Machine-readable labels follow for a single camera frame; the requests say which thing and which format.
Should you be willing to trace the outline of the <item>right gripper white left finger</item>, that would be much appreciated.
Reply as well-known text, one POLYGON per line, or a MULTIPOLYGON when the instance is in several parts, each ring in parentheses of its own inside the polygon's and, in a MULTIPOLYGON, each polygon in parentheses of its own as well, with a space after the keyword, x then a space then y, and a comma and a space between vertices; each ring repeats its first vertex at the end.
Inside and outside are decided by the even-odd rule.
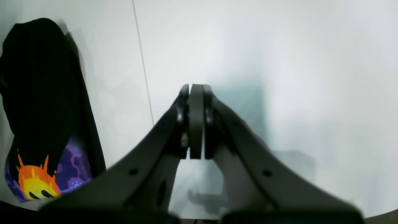
POLYGON ((39 211, 40 224, 179 224, 168 213, 186 131, 189 85, 145 138, 88 184, 39 211))

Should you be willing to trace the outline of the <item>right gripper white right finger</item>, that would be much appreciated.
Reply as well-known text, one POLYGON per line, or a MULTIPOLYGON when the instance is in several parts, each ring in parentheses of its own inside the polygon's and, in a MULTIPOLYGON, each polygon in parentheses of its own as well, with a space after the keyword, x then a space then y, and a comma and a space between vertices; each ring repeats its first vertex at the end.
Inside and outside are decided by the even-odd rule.
POLYGON ((204 154, 224 177, 223 224, 362 224, 358 209, 284 165, 232 109, 198 85, 204 154))

